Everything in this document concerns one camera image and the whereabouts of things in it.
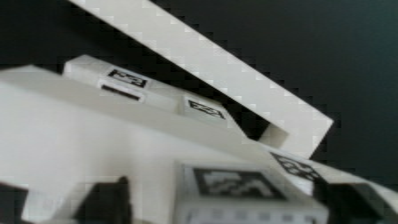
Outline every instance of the small sticker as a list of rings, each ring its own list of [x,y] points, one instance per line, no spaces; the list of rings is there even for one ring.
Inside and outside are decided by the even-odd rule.
[[[194,176],[203,196],[287,199],[262,172],[194,168]]]
[[[148,80],[145,78],[141,78],[139,76],[129,74],[127,72],[123,72],[118,69],[113,70],[113,72],[109,74],[109,77],[113,77],[121,82],[139,86],[141,88],[145,88],[146,85],[148,85]]]
[[[310,181],[320,180],[322,176],[319,174],[319,172],[315,171],[313,167],[301,163],[299,161],[296,161],[294,159],[290,159],[288,157],[271,153],[287,172],[299,176],[301,178],[308,179]]]
[[[223,112],[217,109],[214,109],[212,107],[205,106],[201,103],[194,102],[193,100],[189,100],[189,105],[191,105],[193,109],[200,110],[209,115],[212,115],[214,117],[219,117],[221,119],[226,120]]]
[[[141,97],[139,97],[137,95],[134,95],[134,94],[123,92],[121,90],[118,90],[118,89],[113,88],[111,86],[104,85],[104,86],[102,86],[102,89],[104,89],[105,91],[113,92],[114,94],[118,94],[118,95],[129,97],[130,99],[141,101]]]

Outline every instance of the white plastic part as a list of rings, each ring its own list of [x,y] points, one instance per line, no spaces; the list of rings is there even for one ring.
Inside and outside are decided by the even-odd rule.
[[[34,192],[27,221],[63,223],[93,184],[127,176],[137,223],[175,224],[177,162],[269,166],[290,176],[271,152],[312,164],[329,182],[370,183],[398,211],[398,195],[381,185],[239,133],[102,93],[33,66],[0,72],[0,181]],[[43,201],[61,202],[47,213],[34,205]]]
[[[241,133],[244,137],[241,126],[217,101],[198,96],[198,94],[173,87],[91,56],[84,55],[66,62],[65,77],[102,89],[111,87],[121,94],[137,96],[139,100],[134,99],[132,103],[141,102],[168,112],[191,117],[209,125]]]
[[[260,141],[310,158],[333,125],[312,105],[150,0],[70,1],[271,121]]]

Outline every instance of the black background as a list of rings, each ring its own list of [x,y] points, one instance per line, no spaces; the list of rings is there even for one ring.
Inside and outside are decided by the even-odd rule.
[[[336,120],[313,159],[398,190],[397,0],[157,4]],[[2,0],[0,68],[36,64],[61,73],[65,61],[82,54],[216,94],[68,1]],[[230,107],[256,138],[267,124]]]

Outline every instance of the rectangular sticker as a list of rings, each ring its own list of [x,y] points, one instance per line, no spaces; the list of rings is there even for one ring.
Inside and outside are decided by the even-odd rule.
[[[118,94],[118,95],[129,97],[130,99],[141,101],[141,97],[139,97],[139,96],[136,96],[134,94],[123,92],[121,90],[118,90],[118,89],[113,88],[111,86],[104,85],[104,86],[102,86],[102,89],[104,89],[105,91],[109,91],[111,93],[114,93],[114,94]]]
[[[203,196],[287,199],[262,172],[194,168],[194,176]]]
[[[324,180],[322,179],[322,176],[319,174],[319,172],[315,171],[313,167],[301,163],[299,161],[296,161],[294,159],[290,159],[288,157],[271,153],[287,172],[299,176],[301,178],[308,179],[310,181],[315,181],[315,180]]]
[[[127,72],[123,72],[118,69],[113,70],[113,72],[109,74],[109,77],[113,77],[116,80],[120,80],[121,82],[136,85],[141,88],[145,88],[146,85],[148,85],[148,80],[145,78],[129,74]]]
[[[189,105],[191,108],[200,110],[201,112],[205,112],[209,115],[212,115],[214,117],[219,117],[221,119],[226,120],[226,117],[223,115],[223,112],[214,109],[212,107],[209,107],[207,105],[203,105],[201,103],[194,102],[193,100],[189,100]]]

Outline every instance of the white bar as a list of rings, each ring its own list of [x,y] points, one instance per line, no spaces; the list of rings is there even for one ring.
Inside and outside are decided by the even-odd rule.
[[[150,0],[70,1],[283,129],[288,137],[280,149],[308,158],[333,125],[312,105]]]

